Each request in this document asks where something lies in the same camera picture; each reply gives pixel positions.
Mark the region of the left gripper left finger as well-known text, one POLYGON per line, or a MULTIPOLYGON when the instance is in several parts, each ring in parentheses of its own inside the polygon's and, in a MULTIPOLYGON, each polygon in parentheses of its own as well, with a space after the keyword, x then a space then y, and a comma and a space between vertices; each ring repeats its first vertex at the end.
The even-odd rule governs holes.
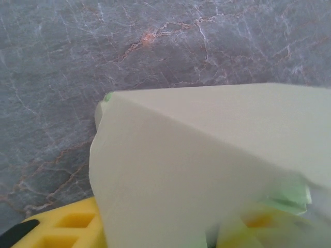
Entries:
POLYGON ((1 247, 106 247, 94 197, 31 216, 1 235, 1 247))

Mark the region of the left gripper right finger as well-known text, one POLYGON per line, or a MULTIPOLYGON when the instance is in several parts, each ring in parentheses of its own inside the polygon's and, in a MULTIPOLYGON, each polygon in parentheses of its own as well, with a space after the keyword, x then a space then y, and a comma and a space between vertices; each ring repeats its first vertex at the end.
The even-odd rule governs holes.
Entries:
POLYGON ((330 221, 255 204, 222 223, 216 247, 330 247, 330 221))

